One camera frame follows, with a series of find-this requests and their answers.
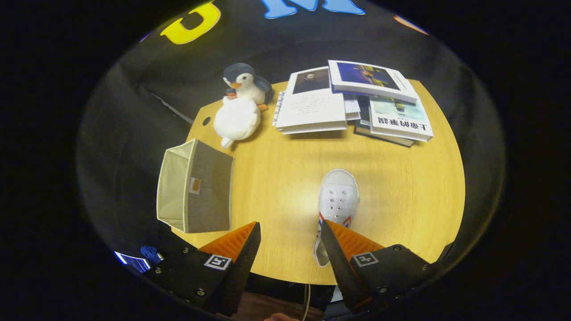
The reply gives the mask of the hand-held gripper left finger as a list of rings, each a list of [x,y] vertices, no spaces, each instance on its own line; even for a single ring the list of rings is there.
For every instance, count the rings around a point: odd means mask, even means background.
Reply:
[[[251,222],[200,248],[184,248],[145,273],[145,280],[170,297],[208,313],[230,316],[241,296],[261,243]]]

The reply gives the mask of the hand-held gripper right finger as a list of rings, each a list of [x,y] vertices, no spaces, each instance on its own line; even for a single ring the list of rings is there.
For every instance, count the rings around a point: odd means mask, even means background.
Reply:
[[[387,309],[418,292],[442,271],[453,248],[448,244],[430,263],[402,244],[382,246],[329,220],[322,222],[320,237],[352,313]]]

